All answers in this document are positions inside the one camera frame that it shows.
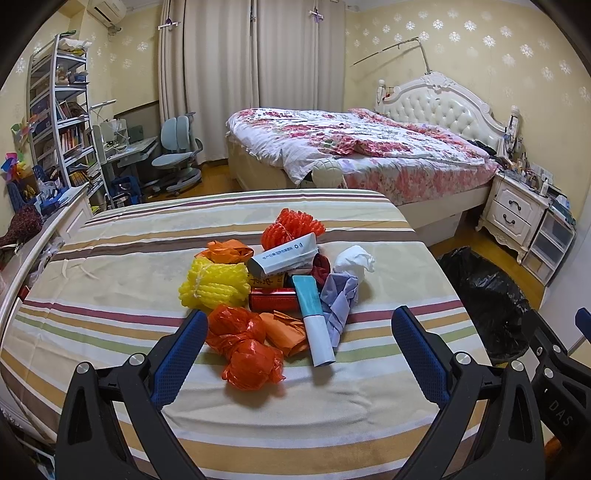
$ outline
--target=bookshelf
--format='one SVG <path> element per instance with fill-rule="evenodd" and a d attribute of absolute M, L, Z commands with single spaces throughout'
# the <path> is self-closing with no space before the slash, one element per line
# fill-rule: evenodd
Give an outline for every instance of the bookshelf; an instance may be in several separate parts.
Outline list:
<path fill-rule="evenodd" d="M 56 168 L 69 188 L 88 181 L 89 202 L 100 211 L 110 198 L 90 128 L 86 53 L 62 50 L 62 38 L 56 35 L 29 61 L 28 114 L 41 117 L 29 134 L 31 155 L 46 173 Z"/>

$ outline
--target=bed frame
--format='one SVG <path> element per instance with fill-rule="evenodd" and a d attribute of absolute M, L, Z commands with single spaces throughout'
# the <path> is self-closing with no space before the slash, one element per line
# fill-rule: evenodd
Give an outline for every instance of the bed frame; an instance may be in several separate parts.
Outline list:
<path fill-rule="evenodd" d="M 375 112 L 395 121 L 439 125 L 467 140 L 479 140 L 499 150 L 505 127 L 491 107 L 467 88 L 440 72 L 432 72 L 396 87 L 380 80 Z M 293 189 L 297 186 L 280 169 L 250 155 L 228 137 L 230 172 L 244 190 Z M 408 223 L 427 245 L 455 234 L 463 212 L 486 203 L 491 185 L 425 202 L 398 206 Z"/>

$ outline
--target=pink floral bedding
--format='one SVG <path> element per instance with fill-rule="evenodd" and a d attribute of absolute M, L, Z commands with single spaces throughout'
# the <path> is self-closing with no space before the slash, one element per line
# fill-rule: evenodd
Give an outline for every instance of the pink floral bedding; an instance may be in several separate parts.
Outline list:
<path fill-rule="evenodd" d="M 334 158 L 350 188 L 383 193 L 395 205 L 471 190 L 498 168 L 483 150 L 441 127 L 403 124 L 366 109 L 248 109 L 232 115 L 228 128 L 295 184 L 316 160 Z"/>

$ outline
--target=curtain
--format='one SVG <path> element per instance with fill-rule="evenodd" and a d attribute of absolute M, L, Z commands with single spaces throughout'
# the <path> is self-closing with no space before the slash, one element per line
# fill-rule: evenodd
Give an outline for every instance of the curtain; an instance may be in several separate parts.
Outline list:
<path fill-rule="evenodd" d="M 318 24 L 318 110 L 341 112 L 345 93 L 345 2 L 317 0 L 324 20 Z"/>
<path fill-rule="evenodd" d="M 226 121 L 255 105 L 251 63 L 251 0 L 171 0 L 160 32 L 161 121 L 195 112 L 194 137 L 203 142 L 198 162 L 228 157 Z"/>
<path fill-rule="evenodd" d="M 256 52 L 260 106 L 313 110 L 318 105 L 315 0 L 258 0 Z"/>
<path fill-rule="evenodd" d="M 226 121 L 239 110 L 342 110 L 344 0 L 165 0 L 168 18 L 181 24 L 160 30 L 160 120 L 195 112 L 199 163 L 228 157 Z"/>

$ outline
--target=screw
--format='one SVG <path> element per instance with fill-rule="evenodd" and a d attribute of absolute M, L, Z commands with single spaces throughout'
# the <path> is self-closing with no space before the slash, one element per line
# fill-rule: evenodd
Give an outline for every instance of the screw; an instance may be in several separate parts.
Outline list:
<path fill-rule="evenodd" d="M 459 364 L 462 364 L 462 365 L 467 365 L 472 361 L 472 359 L 470 358 L 470 355 L 468 355 L 467 353 L 464 353 L 464 352 L 457 353 L 456 360 Z"/>
<path fill-rule="evenodd" d="M 89 368 L 90 368 L 89 364 L 87 364 L 86 362 L 82 362 L 81 364 L 79 364 L 76 367 L 76 371 L 80 374 L 85 374 L 86 372 L 88 372 Z"/>
<path fill-rule="evenodd" d="M 133 366 L 141 365 L 144 363 L 145 356 L 143 353 L 134 353 L 129 357 L 129 364 Z"/>
<path fill-rule="evenodd" d="M 513 370 L 517 370 L 518 372 L 523 371 L 523 364 L 519 360 L 513 360 L 511 366 L 513 367 Z"/>

